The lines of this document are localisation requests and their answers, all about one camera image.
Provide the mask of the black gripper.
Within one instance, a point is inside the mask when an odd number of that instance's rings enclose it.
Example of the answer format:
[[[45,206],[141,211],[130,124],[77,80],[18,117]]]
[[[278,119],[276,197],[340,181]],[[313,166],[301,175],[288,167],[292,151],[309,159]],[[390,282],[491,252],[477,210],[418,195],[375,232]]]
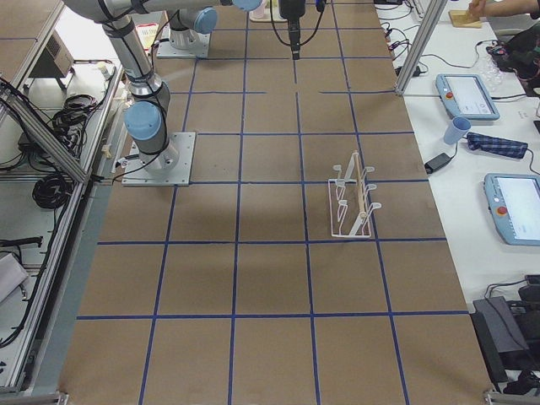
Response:
[[[289,47],[292,58],[300,58],[301,28],[299,19],[305,15],[305,0],[279,0],[279,14],[288,20]]]

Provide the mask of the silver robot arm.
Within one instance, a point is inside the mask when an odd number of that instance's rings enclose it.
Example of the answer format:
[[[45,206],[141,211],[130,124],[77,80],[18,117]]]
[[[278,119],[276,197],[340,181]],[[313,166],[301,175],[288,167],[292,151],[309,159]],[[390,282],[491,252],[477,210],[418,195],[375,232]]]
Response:
[[[124,122],[138,147],[142,168],[148,172],[174,167],[180,153],[172,146],[167,129],[170,90],[155,72],[132,16],[166,12],[175,30],[208,34],[217,22],[216,6],[235,6],[251,12],[262,5],[260,1],[66,1],[64,4],[102,26],[124,67],[134,98]]]
[[[169,41],[177,50],[187,50],[198,43],[201,35],[210,35],[218,22],[213,7],[167,10],[170,26]]]

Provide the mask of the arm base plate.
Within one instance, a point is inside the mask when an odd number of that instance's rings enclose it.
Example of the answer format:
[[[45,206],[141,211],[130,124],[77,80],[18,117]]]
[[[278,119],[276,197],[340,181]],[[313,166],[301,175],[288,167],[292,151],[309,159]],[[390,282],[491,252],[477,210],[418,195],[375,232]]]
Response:
[[[130,154],[137,154],[126,165],[127,174],[121,178],[123,186],[188,186],[196,142],[195,132],[173,132],[169,145],[156,159],[140,156],[132,142]]]
[[[210,38],[210,34],[200,34],[193,30],[166,30],[159,43],[157,58],[206,59],[208,57]]]

